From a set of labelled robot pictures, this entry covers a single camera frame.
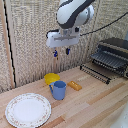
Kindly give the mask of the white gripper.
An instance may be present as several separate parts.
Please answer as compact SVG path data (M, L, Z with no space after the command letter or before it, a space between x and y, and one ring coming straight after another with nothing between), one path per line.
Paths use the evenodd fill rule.
M49 48L61 47L74 45L79 42L79 31L78 27L71 29L56 29L51 30L46 34L47 41L46 45ZM54 57L58 57L58 52L54 50ZM66 55L69 55L70 48L66 48Z

